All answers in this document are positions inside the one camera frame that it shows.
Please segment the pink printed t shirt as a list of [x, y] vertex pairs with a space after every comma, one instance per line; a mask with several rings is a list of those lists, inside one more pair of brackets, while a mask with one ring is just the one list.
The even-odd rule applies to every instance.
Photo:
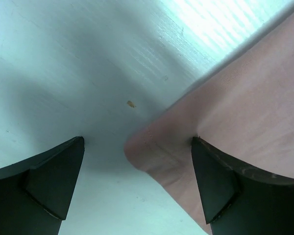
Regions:
[[130, 138], [124, 153], [207, 233], [191, 139], [294, 178], [294, 12]]

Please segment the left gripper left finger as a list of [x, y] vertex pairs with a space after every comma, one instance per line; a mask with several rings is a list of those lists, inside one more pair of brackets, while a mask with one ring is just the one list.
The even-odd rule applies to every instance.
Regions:
[[67, 217], [84, 138], [0, 168], [0, 235], [56, 235]]

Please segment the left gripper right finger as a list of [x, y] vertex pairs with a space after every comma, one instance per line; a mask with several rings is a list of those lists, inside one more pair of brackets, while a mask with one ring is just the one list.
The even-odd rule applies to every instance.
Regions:
[[215, 235], [294, 235], [294, 179], [192, 139], [204, 217]]

